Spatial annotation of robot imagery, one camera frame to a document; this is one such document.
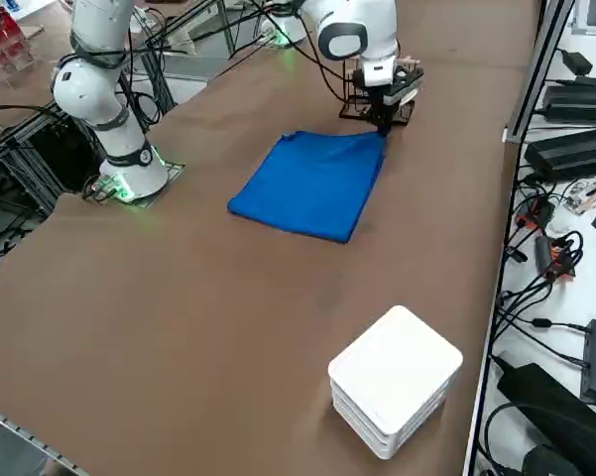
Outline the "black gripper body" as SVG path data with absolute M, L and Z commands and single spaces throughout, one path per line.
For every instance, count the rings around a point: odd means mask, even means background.
M 368 118 L 391 118 L 394 115 L 394 106 L 384 102 L 385 92 L 381 86 L 365 89 L 370 106 L 366 112 Z

